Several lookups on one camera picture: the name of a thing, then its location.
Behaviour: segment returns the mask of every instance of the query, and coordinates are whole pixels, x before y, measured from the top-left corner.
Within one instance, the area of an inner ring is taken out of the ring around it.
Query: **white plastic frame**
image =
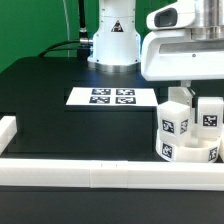
[[[8,124],[0,125],[0,133],[10,133],[11,139],[16,133],[15,117]],[[223,191],[224,166],[200,163],[0,159],[0,185]]]

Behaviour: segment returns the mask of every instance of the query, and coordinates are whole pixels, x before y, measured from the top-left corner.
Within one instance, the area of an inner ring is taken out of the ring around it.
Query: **green wall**
[[[77,2],[67,0],[73,39],[78,38]],[[98,2],[85,0],[90,37],[98,28]],[[142,37],[149,32],[145,24],[148,13],[172,2],[175,1],[137,0],[136,29]],[[48,46],[67,39],[62,0],[0,0],[0,15],[0,72],[18,58],[36,56]],[[66,56],[66,53],[48,56]]]

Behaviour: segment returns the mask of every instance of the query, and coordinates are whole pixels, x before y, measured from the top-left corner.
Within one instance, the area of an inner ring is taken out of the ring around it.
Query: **black table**
[[[199,96],[223,96],[222,80],[194,81]],[[154,88],[167,100],[179,82],[140,72],[108,74],[74,58],[24,58],[0,75],[0,113],[18,133],[2,158],[163,161],[155,152],[156,111],[65,106],[73,87]],[[0,187],[0,223],[223,223],[223,192]]]

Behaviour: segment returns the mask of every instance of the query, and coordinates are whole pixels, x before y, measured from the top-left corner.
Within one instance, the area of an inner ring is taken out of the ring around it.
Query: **white cube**
[[[190,107],[167,101],[158,106],[157,116],[160,140],[184,145],[190,137]]]
[[[222,133],[223,98],[198,99],[198,138],[218,138]]]

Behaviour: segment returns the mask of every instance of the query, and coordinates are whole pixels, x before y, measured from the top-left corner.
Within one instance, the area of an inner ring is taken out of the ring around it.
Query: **white paper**
[[[74,87],[66,105],[157,106],[153,89]]]

